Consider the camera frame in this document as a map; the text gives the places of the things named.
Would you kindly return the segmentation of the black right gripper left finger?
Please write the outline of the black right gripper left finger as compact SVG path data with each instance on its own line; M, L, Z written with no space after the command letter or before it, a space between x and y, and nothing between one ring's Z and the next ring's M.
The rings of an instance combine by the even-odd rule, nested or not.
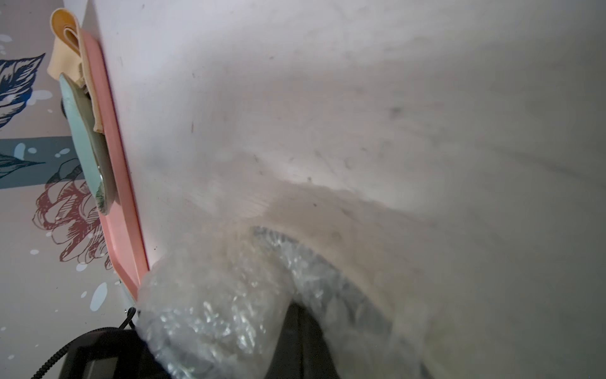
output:
M301 307L296 303L288 307L265 379L303 378L301 312Z

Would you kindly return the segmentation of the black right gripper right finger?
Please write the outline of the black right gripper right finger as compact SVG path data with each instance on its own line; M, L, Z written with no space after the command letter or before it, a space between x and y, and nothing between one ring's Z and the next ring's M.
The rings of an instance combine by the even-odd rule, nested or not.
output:
M322 329L307 309L302 311L302 377L339 378Z

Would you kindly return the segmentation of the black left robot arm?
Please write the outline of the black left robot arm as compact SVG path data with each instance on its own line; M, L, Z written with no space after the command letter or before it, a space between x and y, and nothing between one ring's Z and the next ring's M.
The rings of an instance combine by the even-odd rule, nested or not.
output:
M118 327L103 327L86 332L55 352L33 375L43 378L63 361L61 378L169 378L147 344L135 330L131 307Z

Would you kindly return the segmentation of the cream plate with dark spot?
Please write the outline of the cream plate with dark spot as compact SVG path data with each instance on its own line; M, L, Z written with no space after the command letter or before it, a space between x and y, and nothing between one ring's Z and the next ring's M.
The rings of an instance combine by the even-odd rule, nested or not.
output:
M455 286L402 213L292 183L238 194L227 210L312 315L339 377L476 377Z

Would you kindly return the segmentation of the stack of bubble wrap sheets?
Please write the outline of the stack of bubble wrap sheets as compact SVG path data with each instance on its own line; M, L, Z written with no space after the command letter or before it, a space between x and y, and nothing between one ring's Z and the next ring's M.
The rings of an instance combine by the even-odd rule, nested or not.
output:
M278 183L289 182L257 183L239 194L272 193ZM191 240L159 259L139 291L137 330L174 378L264 378L288 307L298 304L279 266L227 219L233 197L222 199Z

